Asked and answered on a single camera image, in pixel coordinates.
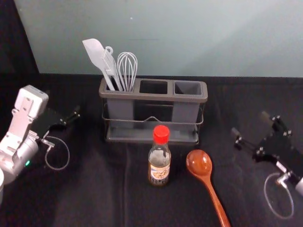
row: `white spatula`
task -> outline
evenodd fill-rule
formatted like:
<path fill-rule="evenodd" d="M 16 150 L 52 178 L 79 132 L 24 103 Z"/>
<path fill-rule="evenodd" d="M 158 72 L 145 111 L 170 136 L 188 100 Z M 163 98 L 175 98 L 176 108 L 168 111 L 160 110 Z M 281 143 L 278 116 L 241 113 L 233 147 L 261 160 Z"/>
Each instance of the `white spatula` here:
<path fill-rule="evenodd" d="M 102 71 L 108 88 L 111 91 L 115 90 L 110 79 L 112 76 L 114 77 L 118 89 L 122 91 L 119 77 L 116 72 L 116 63 L 111 53 L 107 49 L 104 49 L 102 44 L 97 39 L 87 39 L 83 40 L 82 42 L 91 62 Z"/>

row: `black table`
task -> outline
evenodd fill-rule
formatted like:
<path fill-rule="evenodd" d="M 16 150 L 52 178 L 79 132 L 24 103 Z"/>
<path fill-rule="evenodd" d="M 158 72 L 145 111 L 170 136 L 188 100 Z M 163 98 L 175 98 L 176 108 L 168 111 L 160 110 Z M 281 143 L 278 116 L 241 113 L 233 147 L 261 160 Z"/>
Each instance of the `black table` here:
<path fill-rule="evenodd" d="M 252 142 L 258 142 L 270 130 L 258 118 L 266 110 L 282 116 L 294 133 L 294 145 L 303 150 L 303 80 L 178 79 L 203 80 L 208 85 L 198 147 L 213 160 L 213 185 L 232 226 L 302 225 L 303 198 L 293 188 L 292 219 L 280 220 L 269 210 L 263 185 L 277 169 L 269 163 L 255 164 L 248 152 L 234 149 L 230 130 L 237 127 Z M 63 114 L 79 103 L 85 108 L 80 121 L 56 134 L 70 148 L 68 168 L 62 172 L 46 168 L 45 149 L 41 149 L 19 178 L 5 187 L 0 226 L 220 226 L 207 190 L 185 167 L 186 155 L 195 146 L 170 146 L 170 182 L 156 188 L 147 181 L 150 145 L 102 141 L 99 76 L 1 75 L 0 135 L 9 127 L 18 90 L 27 84 L 49 89 L 48 106 Z M 57 162 L 64 163 L 64 152 L 53 153 Z M 287 200 L 281 205 L 290 207 Z"/>

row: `wire whisk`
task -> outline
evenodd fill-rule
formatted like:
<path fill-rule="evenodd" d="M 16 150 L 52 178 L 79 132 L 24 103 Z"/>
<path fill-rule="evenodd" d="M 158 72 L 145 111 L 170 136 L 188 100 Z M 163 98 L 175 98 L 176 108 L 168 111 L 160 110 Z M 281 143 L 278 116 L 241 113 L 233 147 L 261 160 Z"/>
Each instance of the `wire whisk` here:
<path fill-rule="evenodd" d="M 138 60 L 133 53 L 122 52 L 119 54 L 117 60 L 117 71 L 124 91 L 133 90 L 137 69 Z"/>

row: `glass bottle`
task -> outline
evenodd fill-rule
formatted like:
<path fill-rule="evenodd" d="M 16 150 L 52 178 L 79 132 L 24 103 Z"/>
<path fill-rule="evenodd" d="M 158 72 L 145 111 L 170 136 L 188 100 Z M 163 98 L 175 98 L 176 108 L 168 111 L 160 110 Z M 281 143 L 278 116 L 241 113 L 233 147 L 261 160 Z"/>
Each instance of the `glass bottle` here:
<path fill-rule="evenodd" d="M 168 141 L 168 127 L 156 126 L 153 130 L 153 146 L 148 154 L 148 180 L 155 186 L 164 186 L 169 180 L 171 153 Z"/>

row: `white cable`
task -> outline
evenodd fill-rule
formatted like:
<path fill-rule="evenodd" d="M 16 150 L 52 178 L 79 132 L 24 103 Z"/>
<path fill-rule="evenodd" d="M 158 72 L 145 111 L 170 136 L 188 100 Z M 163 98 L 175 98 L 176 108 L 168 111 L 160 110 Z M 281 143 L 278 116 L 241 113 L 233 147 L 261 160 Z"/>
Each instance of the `white cable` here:
<path fill-rule="evenodd" d="M 273 173 L 273 174 L 270 174 L 270 175 L 268 175 L 268 177 L 266 178 L 266 181 L 265 181 L 265 183 L 264 183 L 264 195 L 265 195 L 265 199 L 266 199 L 266 201 L 267 201 L 267 203 L 268 203 L 268 206 L 269 206 L 271 212 L 273 212 L 274 215 L 276 215 L 276 216 L 277 216 L 278 218 L 280 218 L 280 219 L 284 219 L 284 220 L 290 219 L 290 218 L 292 218 L 293 215 L 294 215 L 294 201 L 293 201 L 292 195 L 290 194 L 290 192 L 289 192 L 289 190 L 288 190 L 286 184 L 281 184 L 281 185 L 286 189 L 287 194 L 288 194 L 288 196 L 289 196 L 289 200 L 290 200 L 291 207 L 292 207 L 292 211 L 291 211 L 290 215 L 288 215 L 288 216 L 282 216 L 282 215 L 278 214 L 278 213 L 274 210 L 274 208 L 272 207 L 272 205 L 270 204 L 269 198 L 268 198 L 268 196 L 267 196 L 267 192 L 266 192 L 266 185 L 267 185 L 267 182 L 268 182 L 268 180 L 269 180 L 271 177 L 276 176 L 276 175 L 279 176 L 280 173 Z"/>
<path fill-rule="evenodd" d="M 60 167 L 60 168 L 53 167 L 53 166 L 51 166 L 51 165 L 48 163 L 48 161 L 47 161 L 47 156 L 48 156 L 49 151 L 47 151 L 46 154 L 45 154 L 45 163 L 46 163 L 46 165 L 47 165 L 50 169 L 56 170 L 56 171 L 64 170 L 64 169 L 68 166 L 68 164 L 69 164 L 69 162 L 70 162 L 70 150 L 68 149 L 68 146 L 66 145 L 66 143 L 65 143 L 62 139 L 60 139 L 60 138 L 58 138 L 58 137 L 55 137 L 55 136 L 47 136 L 47 134 L 46 134 L 45 137 L 59 140 L 60 142 L 62 142 L 62 143 L 65 145 L 65 147 L 66 147 L 66 149 L 67 149 L 67 155 L 68 155 L 68 157 L 67 157 L 67 162 L 66 162 L 66 164 L 65 164 L 64 166 L 62 166 L 62 167 Z"/>

